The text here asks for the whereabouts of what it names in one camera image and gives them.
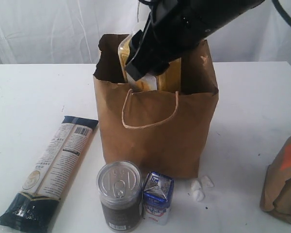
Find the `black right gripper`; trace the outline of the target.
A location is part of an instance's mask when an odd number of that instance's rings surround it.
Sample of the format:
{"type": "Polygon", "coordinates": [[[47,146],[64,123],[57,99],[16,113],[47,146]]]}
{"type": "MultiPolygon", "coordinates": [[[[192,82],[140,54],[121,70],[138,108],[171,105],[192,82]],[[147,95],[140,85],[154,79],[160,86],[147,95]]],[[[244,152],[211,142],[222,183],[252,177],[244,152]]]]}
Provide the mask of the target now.
{"type": "Polygon", "coordinates": [[[134,81],[161,75],[169,63],[252,8],[250,0],[152,0],[151,28],[129,42],[125,71],[134,81]]]}

